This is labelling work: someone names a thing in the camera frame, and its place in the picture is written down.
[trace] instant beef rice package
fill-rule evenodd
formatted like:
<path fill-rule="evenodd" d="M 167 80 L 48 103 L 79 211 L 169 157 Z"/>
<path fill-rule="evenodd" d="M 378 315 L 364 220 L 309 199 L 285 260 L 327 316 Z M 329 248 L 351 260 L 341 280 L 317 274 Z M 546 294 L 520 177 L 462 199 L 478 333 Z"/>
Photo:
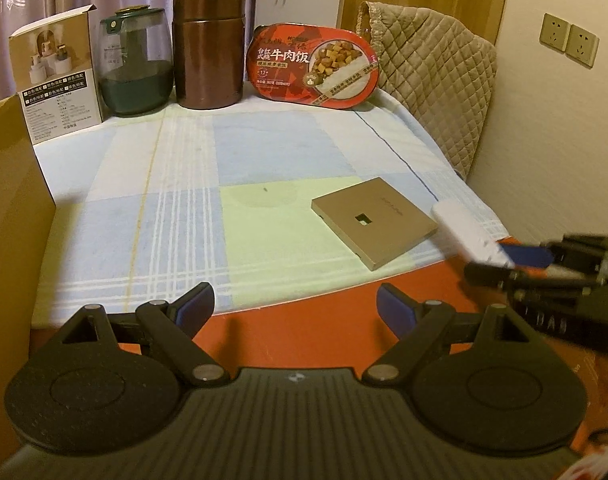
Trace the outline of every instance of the instant beef rice package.
<path fill-rule="evenodd" d="M 340 28 L 276 23 L 258 28 L 246 55 L 248 77 L 263 97 L 350 108 L 377 86 L 377 56 Z"/>

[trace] white rice image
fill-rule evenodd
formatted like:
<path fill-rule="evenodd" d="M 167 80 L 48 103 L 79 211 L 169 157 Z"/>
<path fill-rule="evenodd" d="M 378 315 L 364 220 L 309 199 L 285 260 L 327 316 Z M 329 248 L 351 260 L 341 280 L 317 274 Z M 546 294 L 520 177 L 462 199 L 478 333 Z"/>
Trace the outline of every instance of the white rice image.
<path fill-rule="evenodd" d="M 359 56 L 357 59 L 352 60 L 348 65 L 341 67 L 339 70 L 333 72 L 330 76 L 324 79 L 324 82 L 321 85 L 317 85 L 315 88 L 319 90 L 322 94 L 327 94 L 338 84 L 346 81 L 350 76 L 363 70 L 369 65 L 369 59 L 366 56 Z M 357 94 L 362 92 L 367 85 L 369 84 L 370 73 L 364 75 L 357 79 L 356 82 L 347 86 L 345 89 L 341 90 L 334 96 L 332 99 L 351 99 L 355 97 Z"/>

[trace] brown metallic thermos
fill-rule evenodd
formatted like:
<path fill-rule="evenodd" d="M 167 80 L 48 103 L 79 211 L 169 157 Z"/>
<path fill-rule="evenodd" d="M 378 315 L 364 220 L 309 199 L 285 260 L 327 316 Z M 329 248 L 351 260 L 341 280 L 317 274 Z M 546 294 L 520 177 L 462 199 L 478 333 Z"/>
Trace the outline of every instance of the brown metallic thermos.
<path fill-rule="evenodd" d="M 244 0 L 173 0 L 175 91 L 185 108 L 242 98 Z"/>

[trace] quilted chair cover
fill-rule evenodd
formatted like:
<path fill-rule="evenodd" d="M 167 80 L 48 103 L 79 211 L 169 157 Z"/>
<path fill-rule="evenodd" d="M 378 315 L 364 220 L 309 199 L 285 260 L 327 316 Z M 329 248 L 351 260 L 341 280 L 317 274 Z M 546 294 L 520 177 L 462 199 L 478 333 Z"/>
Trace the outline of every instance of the quilted chair cover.
<path fill-rule="evenodd" d="M 491 98 L 495 47 L 452 16 L 418 7 L 364 2 L 356 30 L 370 33 L 380 88 L 417 118 L 465 179 Z"/>

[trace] plaid tablecloth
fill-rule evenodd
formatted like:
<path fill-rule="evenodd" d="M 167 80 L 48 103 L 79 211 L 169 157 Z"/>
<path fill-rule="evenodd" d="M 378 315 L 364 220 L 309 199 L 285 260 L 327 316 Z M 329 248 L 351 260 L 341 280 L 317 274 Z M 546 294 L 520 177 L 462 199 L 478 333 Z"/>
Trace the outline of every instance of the plaid tablecloth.
<path fill-rule="evenodd" d="M 170 104 L 36 146 L 56 201 L 33 326 L 82 304 L 133 311 L 201 281 L 216 312 L 305 298 L 437 262 L 439 234 L 368 270 L 311 210 L 314 197 L 374 176 L 430 212 L 456 198 L 495 238 L 494 213 L 393 98 L 354 110 L 263 100 L 221 110 Z"/>

